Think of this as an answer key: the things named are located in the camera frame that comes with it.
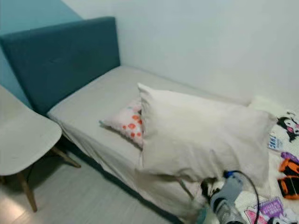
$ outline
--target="bed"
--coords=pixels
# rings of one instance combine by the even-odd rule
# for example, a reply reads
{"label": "bed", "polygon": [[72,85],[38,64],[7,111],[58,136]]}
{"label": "bed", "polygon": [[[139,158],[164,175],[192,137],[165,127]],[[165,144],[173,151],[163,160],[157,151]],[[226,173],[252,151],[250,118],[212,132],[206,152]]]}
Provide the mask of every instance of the bed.
{"label": "bed", "polygon": [[[76,150],[80,149],[145,200],[180,220],[194,220],[205,203],[200,183],[186,181],[195,196],[192,201],[176,179],[138,172],[141,150],[118,133],[101,127],[99,120],[136,98],[138,82],[157,89],[230,100],[121,66],[113,17],[9,34],[0,40],[34,110],[56,121],[68,144],[71,142]],[[274,181],[275,168],[281,160],[277,155],[270,159],[275,165],[271,167],[268,188],[274,196],[279,194]],[[239,206],[252,198],[251,193],[244,192]]]}

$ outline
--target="upholstered headboard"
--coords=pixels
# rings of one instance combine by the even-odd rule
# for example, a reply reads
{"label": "upholstered headboard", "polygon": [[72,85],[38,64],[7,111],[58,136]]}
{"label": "upholstered headboard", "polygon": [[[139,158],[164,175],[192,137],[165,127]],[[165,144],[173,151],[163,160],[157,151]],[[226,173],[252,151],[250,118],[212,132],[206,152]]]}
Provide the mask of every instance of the upholstered headboard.
{"label": "upholstered headboard", "polygon": [[120,65],[113,17],[8,34],[0,43],[34,110],[42,115]]}

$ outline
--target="chair seat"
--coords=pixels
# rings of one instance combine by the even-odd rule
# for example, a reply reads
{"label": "chair seat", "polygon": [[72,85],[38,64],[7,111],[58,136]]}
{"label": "chair seat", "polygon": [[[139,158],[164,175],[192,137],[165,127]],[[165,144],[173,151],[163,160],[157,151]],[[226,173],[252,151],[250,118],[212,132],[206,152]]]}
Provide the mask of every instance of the chair seat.
{"label": "chair seat", "polygon": [[45,155],[60,139],[58,124],[25,109],[0,129],[0,175],[22,171]]}

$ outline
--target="white bed sheet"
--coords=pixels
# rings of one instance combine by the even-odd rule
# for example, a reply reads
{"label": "white bed sheet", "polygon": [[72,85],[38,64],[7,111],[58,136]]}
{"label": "white bed sheet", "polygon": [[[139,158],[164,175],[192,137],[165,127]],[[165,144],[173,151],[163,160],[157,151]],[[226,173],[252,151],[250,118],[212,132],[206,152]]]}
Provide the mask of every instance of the white bed sheet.
{"label": "white bed sheet", "polygon": [[[228,101],[147,72],[120,66],[58,103],[48,115],[60,124],[64,136],[107,172],[158,207],[182,220],[192,220],[205,202],[199,183],[186,182],[188,189],[196,196],[192,201],[174,179],[139,173],[136,165],[141,158],[141,150],[99,124],[99,120],[119,111],[138,96],[138,82],[156,89]],[[252,198],[252,195],[244,195],[248,200]]]}

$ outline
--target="wood floor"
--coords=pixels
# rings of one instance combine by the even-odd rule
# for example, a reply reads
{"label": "wood floor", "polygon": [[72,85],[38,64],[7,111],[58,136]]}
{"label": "wood floor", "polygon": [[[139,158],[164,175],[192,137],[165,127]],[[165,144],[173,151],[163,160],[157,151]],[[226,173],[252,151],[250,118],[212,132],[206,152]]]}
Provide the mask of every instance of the wood floor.
{"label": "wood floor", "polygon": [[59,157],[41,159],[29,177],[37,213],[33,213],[16,176],[0,184],[0,224],[168,224],[138,199],[76,156],[82,168]]}

